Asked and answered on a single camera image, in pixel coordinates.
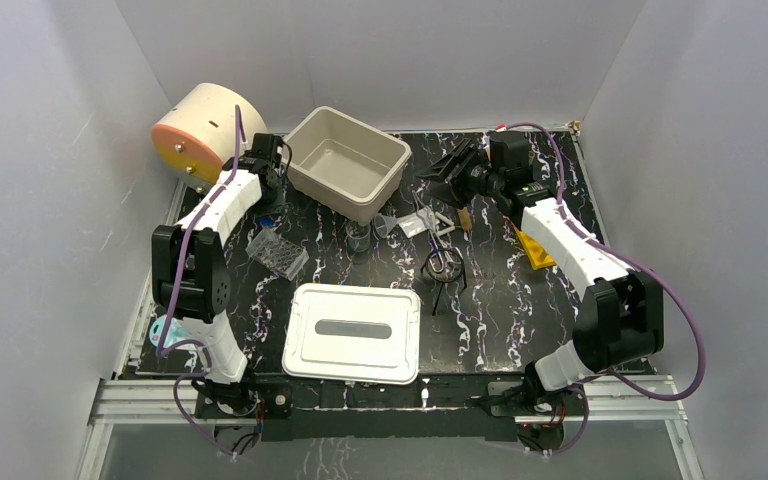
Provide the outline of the black wire tripod stand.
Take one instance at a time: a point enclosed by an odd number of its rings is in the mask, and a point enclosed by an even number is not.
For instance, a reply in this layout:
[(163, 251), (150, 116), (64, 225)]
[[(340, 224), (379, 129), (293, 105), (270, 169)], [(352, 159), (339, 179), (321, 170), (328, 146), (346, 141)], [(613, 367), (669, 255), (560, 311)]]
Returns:
[(458, 285), (458, 295), (468, 288), (464, 256), (455, 248), (433, 249), (426, 256), (420, 271), (424, 277), (434, 282), (432, 316), (437, 315), (443, 291), (448, 285)]

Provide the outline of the clear glass beaker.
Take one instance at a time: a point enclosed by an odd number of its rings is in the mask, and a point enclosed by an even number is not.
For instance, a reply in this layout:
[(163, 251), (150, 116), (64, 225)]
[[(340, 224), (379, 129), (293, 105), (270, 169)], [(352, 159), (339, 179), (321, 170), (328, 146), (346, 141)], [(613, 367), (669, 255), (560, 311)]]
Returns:
[(372, 226), (349, 221), (346, 225), (347, 247), (350, 259), (357, 265), (365, 265), (370, 261), (372, 243)]

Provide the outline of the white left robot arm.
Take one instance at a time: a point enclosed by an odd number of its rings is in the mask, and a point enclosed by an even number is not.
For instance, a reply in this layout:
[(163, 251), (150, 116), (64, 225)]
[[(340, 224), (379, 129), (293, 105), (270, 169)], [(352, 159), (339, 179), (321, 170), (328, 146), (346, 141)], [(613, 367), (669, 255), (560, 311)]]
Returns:
[(252, 207), (276, 197), (282, 156), (290, 150), (280, 136), (267, 133), (255, 134), (246, 147), (228, 159), (217, 183), (189, 214), (158, 226), (151, 238), (152, 295), (166, 311), (156, 354), (166, 357), (190, 346), (205, 378), (225, 384), (219, 400), (235, 416), (254, 411), (259, 391), (242, 379), (248, 360), (227, 315), (231, 280), (224, 245)]

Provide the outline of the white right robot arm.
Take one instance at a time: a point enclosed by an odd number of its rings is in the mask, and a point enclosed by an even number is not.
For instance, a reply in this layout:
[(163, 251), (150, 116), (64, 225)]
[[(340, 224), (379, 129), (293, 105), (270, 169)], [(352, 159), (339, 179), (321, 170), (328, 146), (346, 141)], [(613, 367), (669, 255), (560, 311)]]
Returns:
[(655, 279), (600, 248), (572, 216), (559, 188), (537, 176), (535, 151), (525, 133), (499, 131), (486, 147), (468, 140), (420, 170), (430, 194), (455, 208), (481, 195), (519, 224), (553, 258), (581, 301), (570, 341), (525, 369), (523, 399), (537, 414), (550, 413), (563, 390), (664, 346), (664, 293)]

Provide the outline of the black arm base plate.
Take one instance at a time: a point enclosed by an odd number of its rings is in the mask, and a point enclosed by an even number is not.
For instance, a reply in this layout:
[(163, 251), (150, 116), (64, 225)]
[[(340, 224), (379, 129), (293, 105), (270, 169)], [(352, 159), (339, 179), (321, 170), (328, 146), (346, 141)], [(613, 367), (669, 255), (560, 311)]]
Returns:
[(403, 385), (257, 375), (240, 387), (192, 383), (196, 417), (231, 426), (254, 421), (267, 442), (326, 437), (477, 437), (556, 448), (563, 424), (583, 414), (575, 393), (531, 404), (512, 375), (443, 374)]

